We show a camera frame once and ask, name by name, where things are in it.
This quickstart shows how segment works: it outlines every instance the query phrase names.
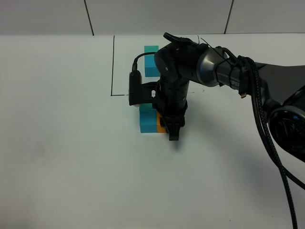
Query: cyan block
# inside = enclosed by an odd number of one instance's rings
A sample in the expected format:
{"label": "cyan block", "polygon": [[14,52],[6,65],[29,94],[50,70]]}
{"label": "cyan block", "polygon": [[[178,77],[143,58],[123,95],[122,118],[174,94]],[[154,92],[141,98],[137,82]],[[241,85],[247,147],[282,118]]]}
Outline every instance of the cyan block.
{"label": "cyan block", "polygon": [[157,112],[152,104],[142,104],[140,106],[140,131],[141,133],[157,132]]}
{"label": "cyan block", "polygon": [[[145,46],[144,52],[157,52],[159,46]],[[145,77],[159,77],[159,71],[154,62],[154,55],[146,55],[145,57]]]}

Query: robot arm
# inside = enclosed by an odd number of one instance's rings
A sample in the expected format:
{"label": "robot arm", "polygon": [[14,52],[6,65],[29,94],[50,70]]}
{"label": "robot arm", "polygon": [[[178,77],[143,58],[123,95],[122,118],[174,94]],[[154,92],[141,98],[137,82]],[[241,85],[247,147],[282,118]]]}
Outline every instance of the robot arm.
{"label": "robot arm", "polygon": [[[154,56],[160,80],[141,84],[141,73],[130,74],[130,105],[152,103],[161,114],[170,140],[179,140],[185,124],[189,81],[205,86],[227,85],[244,98],[251,95],[251,67],[247,58],[228,49],[197,44],[168,33],[171,43]],[[283,67],[256,63],[261,81],[265,119],[273,138],[288,153],[305,162],[305,66]],[[152,90],[156,96],[151,97]]]}

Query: gray wall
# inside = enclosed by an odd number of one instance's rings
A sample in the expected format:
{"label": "gray wall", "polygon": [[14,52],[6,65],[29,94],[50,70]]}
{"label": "gray wall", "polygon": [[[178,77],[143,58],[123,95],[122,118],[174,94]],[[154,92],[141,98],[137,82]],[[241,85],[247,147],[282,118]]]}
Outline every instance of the gray wall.
{"label": "gray wall", "polygon": [[[95,34],[224,33],[232,0],[86,0]],[[226,33],[305,32],[305,0],[234,0]],[[0,35],[87,34],[84,0],[0,0]]]}

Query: white table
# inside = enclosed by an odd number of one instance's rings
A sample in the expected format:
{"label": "white table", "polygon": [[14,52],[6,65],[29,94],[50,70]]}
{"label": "white table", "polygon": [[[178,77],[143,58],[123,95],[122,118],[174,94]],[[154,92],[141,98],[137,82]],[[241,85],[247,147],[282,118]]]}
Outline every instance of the white table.
{"label": "white table", "polygon": [[[305,64],[302,34],[202,37],[258,62]],[[134,57],[144,45],[166,41],[115,36],[113,82],[112,41],[0,37],[0,223],[31,229],[291,228],[282,181],[259,139],[250,97],[192,84],[178,143],[165,134],[140,134],[138,109],[125,95],[110,96],[111,85],[113,94],[126,94]],[[278,151],[305,181],[304,163]],[[290,184],[302,228],[305,192]]]}

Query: orange block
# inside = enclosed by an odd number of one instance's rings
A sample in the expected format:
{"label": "orange block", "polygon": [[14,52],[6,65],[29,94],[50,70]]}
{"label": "orange block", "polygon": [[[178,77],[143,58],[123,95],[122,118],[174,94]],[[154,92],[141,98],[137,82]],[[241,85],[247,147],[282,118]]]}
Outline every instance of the orange block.
{"label": "orange block", "polygon": [[160,125],[161,115],[157,112],[157,133],[166,133],[166,129]]}

